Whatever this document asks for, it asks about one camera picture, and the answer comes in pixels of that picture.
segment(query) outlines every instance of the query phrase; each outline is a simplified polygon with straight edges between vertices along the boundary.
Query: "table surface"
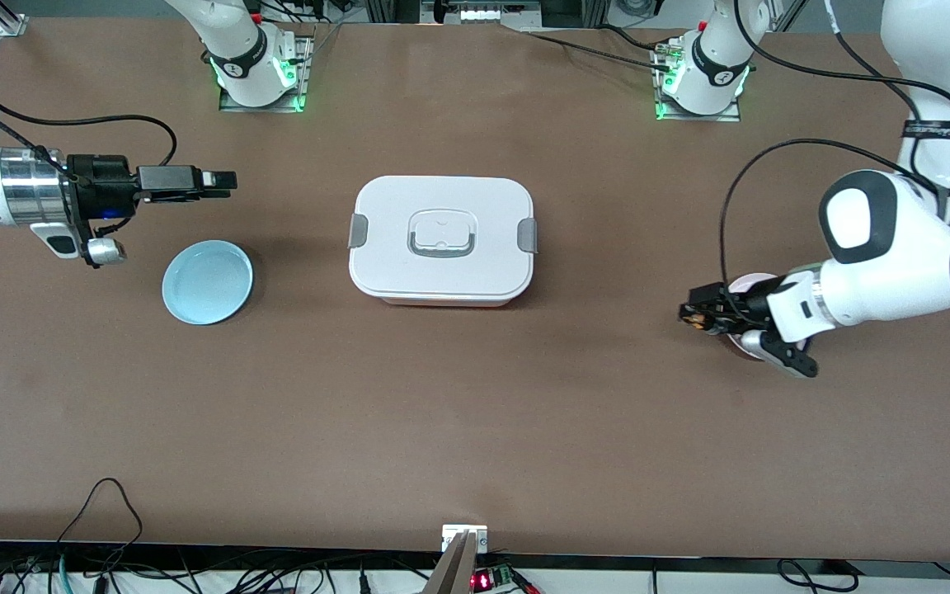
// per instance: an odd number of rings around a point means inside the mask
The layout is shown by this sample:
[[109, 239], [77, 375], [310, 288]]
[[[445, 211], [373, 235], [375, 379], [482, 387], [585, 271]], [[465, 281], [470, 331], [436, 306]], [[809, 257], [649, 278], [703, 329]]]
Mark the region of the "table surface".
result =
[[[607, 31], [559, 35], [637, 56]], [[828, 36], [764, 44], [853, 67]], [[796, 136], [893, 157], [905, 108], [886, 89], [762, 61], [741, 124], [656, 121], [626, 64], [502, 27], [343, 26], [305, 113], [221, 114], [199, 55], [169, 20], [36, 19], [0, 44], [4, 104], [161, 117], [178, 163], [241, 183], [144, 206], [120, 232], [129, 262], [100, 271], [0, 229], [0, 538], [56, 537], [110, 474], [148, 541], [433, 549], [440, 524], [472, 522], [523, 553], [950, 560], [950, 311], [817, 338], [815, 380], [675, 319], [719, 275], [717, 211], [747, 159]], [[18, 128], [132, 165], [166, 149], [143, 124]], [[825, 259], [822, 192], [868, 165], [765, 159], [736, 193], [731, 269]], [[361, 294], [348, 222], [386, 174], [525, 185], [530, 289], [491, 311]], [[162, 273], [212, 238], [252, 255], [256, 293], [186, 326]], [[132, 530], [107, 489], [72, 537]]]

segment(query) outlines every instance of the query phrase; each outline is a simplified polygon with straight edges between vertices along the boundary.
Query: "blue dish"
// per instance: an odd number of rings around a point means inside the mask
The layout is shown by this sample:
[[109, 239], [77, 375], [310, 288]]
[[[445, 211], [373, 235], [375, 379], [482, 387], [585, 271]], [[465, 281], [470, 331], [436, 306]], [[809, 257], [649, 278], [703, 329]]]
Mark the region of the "blue dish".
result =
[[219, 323], [252, 294], [252, 260], [228, 241], [201, 241], [182, 249], [163, 273], [163, 304], [184, 323]]

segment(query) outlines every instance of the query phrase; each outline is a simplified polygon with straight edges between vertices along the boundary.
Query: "container lid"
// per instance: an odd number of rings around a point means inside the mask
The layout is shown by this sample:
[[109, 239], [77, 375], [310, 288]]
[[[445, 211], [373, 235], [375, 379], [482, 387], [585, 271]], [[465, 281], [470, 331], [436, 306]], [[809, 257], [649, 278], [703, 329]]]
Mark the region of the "container lid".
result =
[[203, 326], [234, 315], [252, 293], [252, 260], [228, 241], [182, 249], [163, 273], [163, 304], [174, 317]]
[[350, 225], [350, 278], [376, 297], [507, 300], [533, 275], [538, 225], [498, 177], [377, 177]]

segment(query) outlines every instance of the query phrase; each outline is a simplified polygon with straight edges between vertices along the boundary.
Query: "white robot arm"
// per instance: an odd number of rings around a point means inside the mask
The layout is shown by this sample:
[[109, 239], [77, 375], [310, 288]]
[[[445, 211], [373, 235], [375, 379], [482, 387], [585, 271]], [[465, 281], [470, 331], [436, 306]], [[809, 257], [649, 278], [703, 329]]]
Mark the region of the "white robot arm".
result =
[[[950, 42], [938, 42], [950, 40], [950, 0], [886, 0], [882, 38], [905, 78], [950, 93]], [[723, 283], [698, 287], [681, 305], [681, 319], [739, 337], [750, 354], [811, 377], [816, 362], [798, 345], [814, 334], [949, 309], [950, 101], [923, 89], [911, 97], [921, 116], [905, 127], [920, 135], [916, 171], [938, 191], [898, 173], [849, 173], [819, 208], [831, 259], [741, 293], [729, 294]], [[914, 146], [905, 140], [901, 166], [911, 167]]]
[[28, 144], [0, 148], [0, 225], [29, 225], [57, 257], [83, 259], [95, 268], [124, 262], [127, 255], [120, 242], [106, 237], [124, 223], [92, 229], [92, 221], [128, 221], [143, 202], [228, 198], [237, 187], [233, 172], [155, 166], [132, 173], [121, 155], [65, 157]]
[[268, 106], [297, 86], [287, 68], [295, 59], [295, 34], [274, 23], [256, 25], [244, 0], [165, 1], [196, 29], [219, 84], [238, 104]]
[[[755, 44], [769, 29], [764, 0], [739, 0], [739, 16]], [[679, 40], [680, 56], [662, 91], [676, 104], [699, 116], [727, 109], [746, 78], [754, 49], [739, 33], [735, 4], [715, 0], [704, 30], [692, 30]]]

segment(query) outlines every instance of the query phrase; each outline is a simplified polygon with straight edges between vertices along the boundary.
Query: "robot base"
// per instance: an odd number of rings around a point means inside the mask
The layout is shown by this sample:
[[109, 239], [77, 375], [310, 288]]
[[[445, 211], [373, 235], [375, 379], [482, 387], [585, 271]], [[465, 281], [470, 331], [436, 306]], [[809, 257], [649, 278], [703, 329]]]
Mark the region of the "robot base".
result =
[[[678, 45], [680, 43], [680, 38], [675, 37], [670, 39], [671, 45]], [[674, 64], [670, 63], [670, 57], [672, 61], [676, 60], [676, 56], [663, 56], [657, 53], [655, 50], [650, 52], [651, 63], [652, 64], [664, 64], [667, 67], [673, 68]], [[674, 98], [670, 97], [662, 91], [662, 88], [666, 86], [667, 83], [672, 83], [671, 80], [667, 80], [672, 76], [672, 72], [660, 72], [660, 71], [651, 71], [651, 81], [655, 84], [655, 118], [656, 120], [696, 120], [696, 121], [739, 121], [741, 120], [741, 114], [739, 113], [739, 99], [738, 95], [735, 98], [731, 99], [731, 104], [724, 109], [723, 112], [713, 113], [710, 115], [700, 115], [698, 113], [691, 113], [686, 109], [682, 108], [675, 101]]]
[[234, 101], [219, 84], [219, 111], [302, 113], [306, 109], [306, 90], [310, 83], [310, 58], [313, 57], [313, 38], [295, 36], [294, 52], [285, 52], [285, 58], [295, 58], [298, 64], [282, 64], [280, 71], [287, 78], [294, 78], [291, 89], [280, 95], [278, 101], [267, 106], [242, 106]]

